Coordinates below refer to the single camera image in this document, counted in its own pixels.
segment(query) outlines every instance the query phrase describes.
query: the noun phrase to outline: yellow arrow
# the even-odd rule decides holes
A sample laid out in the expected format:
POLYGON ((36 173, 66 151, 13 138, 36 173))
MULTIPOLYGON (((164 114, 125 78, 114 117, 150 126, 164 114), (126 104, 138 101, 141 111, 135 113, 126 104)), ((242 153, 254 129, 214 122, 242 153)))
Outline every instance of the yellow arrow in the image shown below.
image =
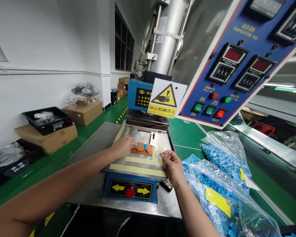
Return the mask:
POLYGON ((123 186, 120 186, 120 185, 114 185, 112 186, 112 188, 115 190, 115 191, 123 191, 125 187, 123 186))
POLYGON ((146 188, 143 188, 143 189, 137 189, 137 192, 138 193, 142 193, 142 194, 147 194, 147 193, 150 193, 150 191, 148 190, 148 189, 146 189, 146 188))

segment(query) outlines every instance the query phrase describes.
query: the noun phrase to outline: round red button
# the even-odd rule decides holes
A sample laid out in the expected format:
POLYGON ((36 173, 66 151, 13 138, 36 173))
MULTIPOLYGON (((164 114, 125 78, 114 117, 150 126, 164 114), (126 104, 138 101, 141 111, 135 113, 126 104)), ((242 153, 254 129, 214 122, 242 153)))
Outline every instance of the round red button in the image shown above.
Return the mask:
POLYGON ((133 198, 135 196, 135 189, 133 189, 133 188, 126 189, 125 196, 127 198, 133 198))
POLYGON ((219 94, 217 94, 217 93, 212 93, 211 94, 212 99, 217 99, 218 97, 219 97, 219 94))

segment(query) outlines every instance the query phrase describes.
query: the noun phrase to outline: red button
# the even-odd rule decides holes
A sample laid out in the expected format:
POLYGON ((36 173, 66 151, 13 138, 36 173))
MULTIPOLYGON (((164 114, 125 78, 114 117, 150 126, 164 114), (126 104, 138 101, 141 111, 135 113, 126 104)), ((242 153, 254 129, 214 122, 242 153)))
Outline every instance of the red button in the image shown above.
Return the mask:
POLYGON ((226 111, 225 110, 218 110, 218 112, 215 114, 214 117, 222 119, 225 116, 226 111))
POLYGON ((210 95, 210 97, 211 97, 212 99, 217 99, 217 98, 219 97, 219 94, 217 94, 217 93, 212 93, 212 94, 210 95))
POLYGON ((125 196, 127 198, 133 198, 135 196, 135 189, 133 189, 133 188, 126 189, 125 196))

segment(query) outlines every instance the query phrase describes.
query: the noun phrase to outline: green button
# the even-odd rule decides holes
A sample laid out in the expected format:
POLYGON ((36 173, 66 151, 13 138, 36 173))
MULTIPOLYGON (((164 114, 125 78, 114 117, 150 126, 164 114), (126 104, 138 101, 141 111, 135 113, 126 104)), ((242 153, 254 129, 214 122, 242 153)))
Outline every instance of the green button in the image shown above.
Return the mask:
POLYGON ((225 102, 225 103, 229 103, 230 101, 231 101, 231 98, 230 98, 230 97, 226 96, 226 97, 224 98, 224 102, 225 102))
POLYGON ((202 108, 203 108, 202 104, 196 104, 195 107, 194 107, 194 111, 195 112, 201 112, 202 108))
POLYGON ((214 112, 215 108, 212 108, 212 107, 207 107, 206 111, 205 111, 205 114, 207 115, 212 115, 213 112, 214 112))

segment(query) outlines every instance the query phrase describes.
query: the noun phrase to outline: red chair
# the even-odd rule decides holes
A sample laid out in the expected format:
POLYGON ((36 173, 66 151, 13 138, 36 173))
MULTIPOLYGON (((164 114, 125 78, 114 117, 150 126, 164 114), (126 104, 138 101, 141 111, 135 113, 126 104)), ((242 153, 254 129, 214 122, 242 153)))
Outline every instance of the red chair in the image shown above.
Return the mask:
POLYGON ((267 125, 265 123, 262 123, 262 122, 258 122, 256 124, 254 124, 252 126, 252 128, 258 130, 259 132, 267 135, 267 136, 272 136, 274 133, 275 133, 275 130, 276 128, 270 126, 270 125, 267 125))

